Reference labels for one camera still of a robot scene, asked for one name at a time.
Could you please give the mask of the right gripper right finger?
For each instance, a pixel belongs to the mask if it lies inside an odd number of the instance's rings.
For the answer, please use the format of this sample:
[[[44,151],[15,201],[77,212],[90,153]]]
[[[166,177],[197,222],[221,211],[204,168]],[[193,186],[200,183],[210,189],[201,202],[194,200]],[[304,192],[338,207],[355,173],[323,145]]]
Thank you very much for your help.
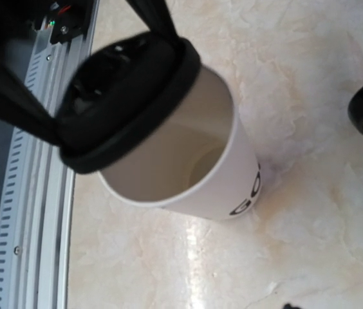
[[[127,0],[126,2],[150,31],[169,42],[180,41],[164,0]]]

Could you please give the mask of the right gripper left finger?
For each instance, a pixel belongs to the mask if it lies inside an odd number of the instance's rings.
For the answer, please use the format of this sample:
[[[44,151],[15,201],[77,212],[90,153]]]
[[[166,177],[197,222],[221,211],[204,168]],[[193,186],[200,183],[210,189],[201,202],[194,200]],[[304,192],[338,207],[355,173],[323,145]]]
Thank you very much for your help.
[[[0,120],[60,146],[55,119],[44,109],[30,90],[6,66],[0,53]]]

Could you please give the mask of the black coffee lid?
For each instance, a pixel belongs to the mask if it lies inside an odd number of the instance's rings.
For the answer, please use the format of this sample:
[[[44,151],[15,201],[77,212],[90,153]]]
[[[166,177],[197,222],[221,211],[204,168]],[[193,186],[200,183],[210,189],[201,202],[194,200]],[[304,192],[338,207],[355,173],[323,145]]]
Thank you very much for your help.
[[[63,164],[79,174],[119,161],[178,108],[201,68],[192,43],[151,32],[107,45],[75,71],[55,115]]]

